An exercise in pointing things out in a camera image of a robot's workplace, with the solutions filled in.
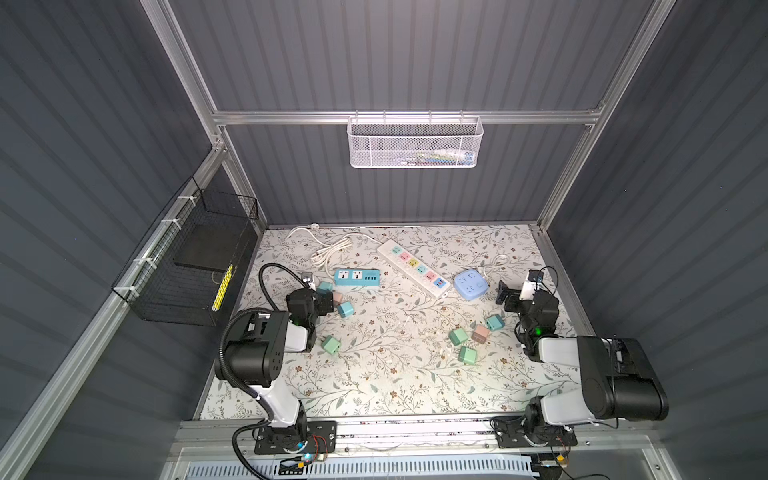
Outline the teal blue power strip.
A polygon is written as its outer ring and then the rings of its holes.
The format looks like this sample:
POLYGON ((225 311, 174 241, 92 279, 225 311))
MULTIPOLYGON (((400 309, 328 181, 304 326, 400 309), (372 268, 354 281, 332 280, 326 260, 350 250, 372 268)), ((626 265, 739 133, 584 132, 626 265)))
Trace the teal blue power strip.
POLYGON ((341 268, 335 271, 334 283, 340 287, 379 288, 381 272, 378 269, 341 268))

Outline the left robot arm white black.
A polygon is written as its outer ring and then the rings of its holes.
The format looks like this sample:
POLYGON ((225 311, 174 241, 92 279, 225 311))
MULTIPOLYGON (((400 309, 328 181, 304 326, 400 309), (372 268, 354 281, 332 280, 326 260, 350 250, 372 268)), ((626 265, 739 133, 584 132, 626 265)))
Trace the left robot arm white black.
POLYGON ((301 429, 302 402, 281 377, 285 356, 312 350, 319 317, 333 310, 333 294, 311 288, 287 295, 286 311, 254 307, 239 311, 219 341, 215 375, 246 393, 265 411, 274 429, 301 429))

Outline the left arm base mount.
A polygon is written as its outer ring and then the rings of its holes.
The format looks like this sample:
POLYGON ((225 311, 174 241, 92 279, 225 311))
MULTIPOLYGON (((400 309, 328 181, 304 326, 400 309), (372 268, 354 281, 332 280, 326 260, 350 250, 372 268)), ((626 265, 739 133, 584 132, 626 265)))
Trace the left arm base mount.
POLYGON ((338 423, 335 421, 309 421, 285 428, 263 427, 254 434, 254 453, 329 454, 336 448, 338 423))

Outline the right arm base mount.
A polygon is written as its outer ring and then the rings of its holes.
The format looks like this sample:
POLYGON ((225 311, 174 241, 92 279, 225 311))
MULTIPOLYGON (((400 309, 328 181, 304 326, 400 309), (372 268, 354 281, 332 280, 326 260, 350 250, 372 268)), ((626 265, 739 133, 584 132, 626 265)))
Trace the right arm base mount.
POLYGON ((578 444, 573 430, 563 426, 534 424, 523 416, 497 416, 489 421, 499 448, 525 446, 570 449, 578 444))

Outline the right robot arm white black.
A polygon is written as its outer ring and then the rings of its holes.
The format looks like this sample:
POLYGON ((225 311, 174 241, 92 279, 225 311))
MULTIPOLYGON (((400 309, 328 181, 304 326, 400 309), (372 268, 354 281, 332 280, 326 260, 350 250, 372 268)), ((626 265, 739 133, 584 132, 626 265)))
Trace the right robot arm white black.
POLYGON ((528 437, 548 438, 602 420, 666 419, 668 397, 637 340, 558 335, 559 299, 545 287, 514 289, 500 282, 496 303, 518 317, 515 337, 529 360, 575 367, 580 374, 576 389, 529 402, 522 421, 528 437))

